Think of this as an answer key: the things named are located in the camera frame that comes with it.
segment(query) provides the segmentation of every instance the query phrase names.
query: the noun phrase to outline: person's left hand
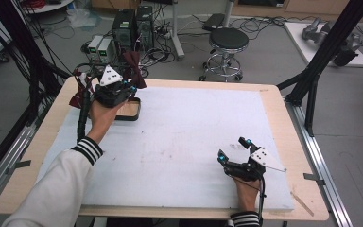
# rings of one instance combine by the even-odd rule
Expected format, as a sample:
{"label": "person's left hand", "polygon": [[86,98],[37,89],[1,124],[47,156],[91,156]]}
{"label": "person's left hand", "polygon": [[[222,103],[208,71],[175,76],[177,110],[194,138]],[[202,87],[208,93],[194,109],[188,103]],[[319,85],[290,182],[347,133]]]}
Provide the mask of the person's left hand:
{"label": "person's left hand", "polygon": [[127,101],[122,102],[113,108],[107,108],[102,106],[102,104],[100,104],[98,101],[94,100],[90,109],[90,117],[93,127],[91,128],[90,132],[88,132],[87,136],[99,144],[116,118],[117,111],[126,102]]}

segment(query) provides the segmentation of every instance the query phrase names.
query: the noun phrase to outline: desk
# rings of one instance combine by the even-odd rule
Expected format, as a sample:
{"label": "desk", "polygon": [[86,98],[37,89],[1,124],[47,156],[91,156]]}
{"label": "desk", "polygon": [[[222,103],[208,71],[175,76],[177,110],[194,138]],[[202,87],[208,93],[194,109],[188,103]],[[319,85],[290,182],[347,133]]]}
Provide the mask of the desk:
{"label": "desk", "polygon": [[[303,148],[288,115],[279,90],[273,85],[212,83],[176,80],[146,80],[148,87],[179,87],[225,89],[259,92],[272,129],[274,142],[287,171],[287,180],[293,198],[293,211],[265,212],[265,219],[325,220],[328,213],[318,186],[303,178],[311,173]],[[31,166],[16,169],[0,196],[0,214],[15,211],[35,183],[46,152],[55,140],[61,122],[70,110],[68,101],[77,89],[73,79],[64,84],[22,160],[31,160]],[[233,209],[115,207],[83,205],[84,216],[119,216],[153,218],[229,218]]]}

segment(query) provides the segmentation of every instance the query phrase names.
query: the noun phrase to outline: stool seat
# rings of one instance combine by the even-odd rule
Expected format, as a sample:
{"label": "stool seat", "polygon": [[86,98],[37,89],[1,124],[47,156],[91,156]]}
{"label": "stool seat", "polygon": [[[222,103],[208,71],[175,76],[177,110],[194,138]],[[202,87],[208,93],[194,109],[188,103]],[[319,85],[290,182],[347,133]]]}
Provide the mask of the stool seat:
{"label": "stool seat", "polygon": [[241,49],[249,43],[249,37],[235,28],[223,27],[211,32],[210,43],[222,49]]}

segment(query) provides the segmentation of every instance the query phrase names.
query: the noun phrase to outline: power supply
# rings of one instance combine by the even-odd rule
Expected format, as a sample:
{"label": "power supply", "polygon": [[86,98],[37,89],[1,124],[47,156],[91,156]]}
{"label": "power supply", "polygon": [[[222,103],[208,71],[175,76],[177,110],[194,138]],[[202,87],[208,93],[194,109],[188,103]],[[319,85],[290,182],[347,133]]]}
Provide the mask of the power supply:
{"label": "power supply", "polygon": [[140,6],[137,9],[137,27],[140,46],[146,51],[154,47],[154,26],[152,21],[152,6]]}
{"label": "power supply", "polygon": [[91,61],[100,61],[98,48],[104,37],[101,35],[94,36],[93,40],[88,44],[88,52]]}
{"label": "power supply", "polygon": [[99,58],[102,63],[110,63],[114,58],[112,38],[104,38],[98,48]]}
{"label": "power supply", "polygon": [[112,34],[116,49],[133,50],[136,41],[137,25],[133,9],[120,9],[114,18]]}

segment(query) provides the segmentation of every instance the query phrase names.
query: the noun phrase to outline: white sleeve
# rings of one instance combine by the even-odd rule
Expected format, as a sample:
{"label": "white sleeve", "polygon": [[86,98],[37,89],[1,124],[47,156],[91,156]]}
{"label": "white sleeve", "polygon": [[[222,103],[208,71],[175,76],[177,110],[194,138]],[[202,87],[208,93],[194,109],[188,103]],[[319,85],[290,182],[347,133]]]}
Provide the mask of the white sleeve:
{"label": "white sleeve", "polygon": [[89,173],[102,156],[88,137],[61,152],[2,226],[74,226]]}

